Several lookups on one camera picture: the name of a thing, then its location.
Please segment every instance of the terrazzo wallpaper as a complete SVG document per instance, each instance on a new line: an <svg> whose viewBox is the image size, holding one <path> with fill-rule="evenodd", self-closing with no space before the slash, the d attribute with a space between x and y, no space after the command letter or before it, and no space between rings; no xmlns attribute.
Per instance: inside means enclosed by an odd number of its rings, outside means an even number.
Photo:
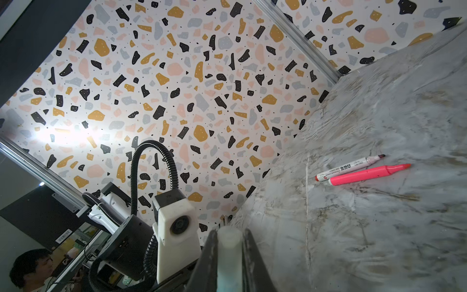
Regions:
<svg viewBox="0 0 467 292"><path fill-rule="evenodd" d="M322 102L327 80L247 1L92 1L0 109L2 135L82 192L130 194L142 141L162 142L199 213L232 217ZM170 187L145 150L139 215Z"/></svg>
<svg viewBox="0 0 467 292"><path fill-rule="evenodd" d="M342 74L450 28L463 0L273 0Z"/></svg>

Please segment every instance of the white sticker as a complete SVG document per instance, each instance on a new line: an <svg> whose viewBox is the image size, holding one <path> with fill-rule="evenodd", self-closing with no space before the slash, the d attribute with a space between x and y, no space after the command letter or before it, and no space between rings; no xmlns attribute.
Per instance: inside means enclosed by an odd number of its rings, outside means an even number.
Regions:
<svg viewBox="0 0 467 292"><path fill-rule="evenodd" d="M67 229L65 232L62 233L62 235L60 235L59 238L57 238L55 240L56 243L58 244L61 244L65 239L67 239L68 236L70 236L70 234L72 234L73 231L71 231L70 229Z"/></svg>

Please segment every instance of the pink marker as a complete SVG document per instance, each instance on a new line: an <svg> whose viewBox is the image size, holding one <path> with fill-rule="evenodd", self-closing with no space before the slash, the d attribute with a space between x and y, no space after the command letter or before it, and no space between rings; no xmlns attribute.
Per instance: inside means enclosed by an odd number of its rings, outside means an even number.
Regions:
<svg viewBox="0 0 467 292"><path fill-rule="evenodd" d="M364 171L357 171L348 174L339 175L329 179L331 185L350 184L356 181L367 180L371 178L381 178L393 174L394 172L403 171L410 167L410 164L399 164L394 166L380 166L370 168Z"/></svg>

